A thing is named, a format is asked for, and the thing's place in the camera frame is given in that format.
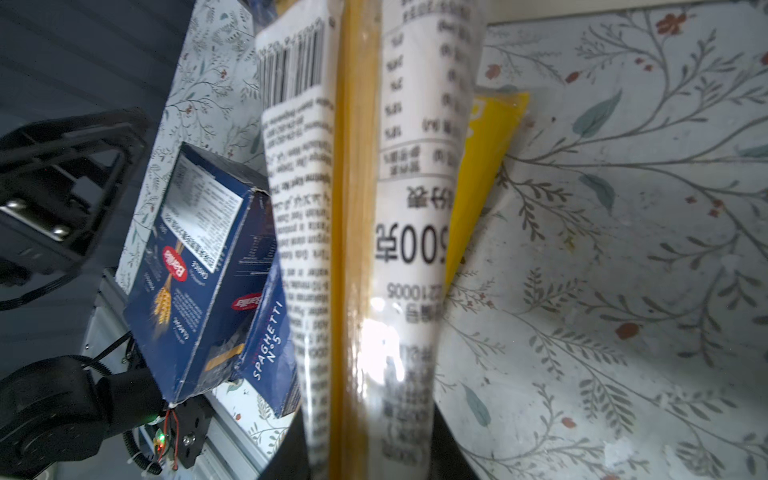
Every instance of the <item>leaf pattern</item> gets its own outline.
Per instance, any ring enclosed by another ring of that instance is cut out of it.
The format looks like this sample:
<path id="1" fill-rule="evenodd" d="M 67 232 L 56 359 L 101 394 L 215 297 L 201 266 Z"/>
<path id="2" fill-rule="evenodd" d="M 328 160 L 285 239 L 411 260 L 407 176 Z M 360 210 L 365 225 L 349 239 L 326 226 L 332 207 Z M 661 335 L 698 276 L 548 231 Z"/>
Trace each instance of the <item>leaf pattern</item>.
<path id="1" fill-rule="evenodd" d="M 701 442 L 678 442 L 675 454 L 688 468 L 688 471 L 701 477 L 720 478 L 725 464 L 714 453 L 707 450 Z"/>
<path id="2" fill-rule="evenodd" d="M 768 144 L 760 145 L 759 147 L 745 148 L 739 150 L 739 155 L 742 157 L 751 158 L 767 158 L 768 157 Z"/>
<path id="3" fill-rule="evenodd" d="M 256 134 L 256 137 L 253 139 L 253 143 L 250 146 L 250 153 L 255 154 L 259 147 L 261 146 L 261 132 Z"/>
<path id="4" fill-rule="evenodd" d="M 488 412 L 488 408 L 485 406 L 482 400 L 480 400 L 474 390 L 470 389 L 463 383 L 462 386 L 464 386 L 467 405 L 469 405 L 469 409 L 472 411 L 472 413 L 475 414 L 475 419 L 480 425 L 487 427 L 488 424 L 491 423 L 491 414 Z"/>
<path id="5" fill-rule="evenodd" d="M 598 200 L 601 205 L 608 210 L 608 213 L 613 210 L 614 200 L 616 200 L 616 191 L 611 184 L 597 175 L 583 174 L 578 179 L 594 191 L 594 194 L 598 196 Z"/>
<path id="6" fill-rule="evenodd" d="M 623 431 L 632 433 L 636 416 L 632 411 L 633 403 L 629 395 L 619 387 L 604 383 L 599 377 L 582 380 L 582 403 L 588 419 L 602 416 L 618 438 Z"/>
<path id="7" fill-rule="evenodd" d="M 723 390 L 706 390 L 687 394 L 685 392 L 664 392 L 654 399 L 655 405 L 682 417 L 689 417 L 689 412 L 702 420 L 711 421 L 712 414 L 724 414 L 725 411 L 738 408 L 736 403 L 725 396 Z"/>
<path id="8" fill-rule="evenodd" d="M 604 100 L 593 107 L 590 107 L 579 118 L 576 119 L 573 126 L 573 132 L 584 138 L 595 136 L 605 122 L 616 110 L 616 106 L 621 100 L 621 90 L 608 100 Z"/>

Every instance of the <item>barilla pasta box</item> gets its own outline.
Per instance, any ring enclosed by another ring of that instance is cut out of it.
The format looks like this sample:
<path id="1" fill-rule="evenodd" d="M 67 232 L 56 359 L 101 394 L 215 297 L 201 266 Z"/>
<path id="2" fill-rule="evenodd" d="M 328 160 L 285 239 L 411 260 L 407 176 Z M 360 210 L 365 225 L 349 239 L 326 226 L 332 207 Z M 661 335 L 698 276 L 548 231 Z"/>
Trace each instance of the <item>barilla pasta box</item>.
<path id="1" fill-rule="evenodd" d="M 299 407 L 301 394 L 277 255 L 261 299 L 237 373 L 282 417 Z"/>
<path id="2" fill-rule="evenodd" d="M 276 250 L 267 179 L 182 144 L 125 319 L 176 405 L 230 378 Z"/>

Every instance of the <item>nutrition facts label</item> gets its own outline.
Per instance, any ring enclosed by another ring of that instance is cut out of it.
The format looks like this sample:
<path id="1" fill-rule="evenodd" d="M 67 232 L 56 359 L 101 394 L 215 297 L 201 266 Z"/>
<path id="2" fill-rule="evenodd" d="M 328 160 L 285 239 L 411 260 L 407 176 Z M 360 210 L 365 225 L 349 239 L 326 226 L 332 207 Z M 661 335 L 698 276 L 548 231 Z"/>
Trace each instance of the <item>nutrition facts label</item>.
<path id="1" fill-rule="evenodd" d="M 449 222 L 485 27 L 478 4 L 382 2 L 369 329 L 384 340 L 372 363 L 382 371 L 368 381 L 369 478 L 424 479 L 429 469 Z"/>
<path id="2" fill-rule="evenodd" d="M 170 231 L 213 272 L 243 199 L 179 156 L 161 216 Z"/>

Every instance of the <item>spaghetti package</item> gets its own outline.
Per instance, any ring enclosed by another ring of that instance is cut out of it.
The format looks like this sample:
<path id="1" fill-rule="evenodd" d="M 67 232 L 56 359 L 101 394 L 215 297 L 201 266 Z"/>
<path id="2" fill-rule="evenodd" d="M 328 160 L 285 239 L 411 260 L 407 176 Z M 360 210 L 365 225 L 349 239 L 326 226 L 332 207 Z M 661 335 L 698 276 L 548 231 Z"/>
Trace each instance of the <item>spaghetti package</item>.
<path id="1" fill-rule="evenodd" d="M 252 7 L 312 476 L 424 480 L 446 266 L 455 270 L 524 102 L 511 103 L 516 120 L 502 122 L 492 151 L 478 140 L 465 157 L 484 193 L 460 203 L 456 256 L 469 120 L 493 122 L 510 105 L 473 107 L 482 0 Z"/>
<path id="2" fill-rule="evenodd" d="M 286 315 L 286 294 L 276 255 L 235 370 L 266 401 L 277 418 L 299 406 L 296 357 Z"/>
<path id="3" fill-rule="evenodd" d="M 266 178 L 182 144 L 124 312 L 169 404 L 231 376 L 274 254 Z"/>
<path id="4" fill-rule="evenodd" d="M 350 0 L 344 19 L 342 470 L 424 480 L 483 5 Z"/>
<path id="5" fill-rule="evenodd" d="M 331 425 L 331 198 L 340 0 L 252 2 L 266 168 L 313 478 Z"/>

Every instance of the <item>barilla logo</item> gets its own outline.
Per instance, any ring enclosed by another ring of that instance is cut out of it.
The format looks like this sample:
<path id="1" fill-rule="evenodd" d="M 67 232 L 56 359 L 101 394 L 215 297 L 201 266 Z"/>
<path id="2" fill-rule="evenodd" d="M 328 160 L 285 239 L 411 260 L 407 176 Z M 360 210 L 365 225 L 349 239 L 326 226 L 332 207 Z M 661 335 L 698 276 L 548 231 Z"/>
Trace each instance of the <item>barilla logo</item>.
<path id="1" fill-rule="evenodd" d="M 233 310 L 253 310 L 261 303 L 261 293 L 249 293 L 232 302 Z"/>
<path id="2" fill-rule="evenodd" d="M 184 282 L 187 279 L 187 265 L 184 264 L 181 255 L 176 250 L 165 247 L 163 249 L 163 261 L 165 262 L 165 268 L 168 269 L 176 280 Z"/>

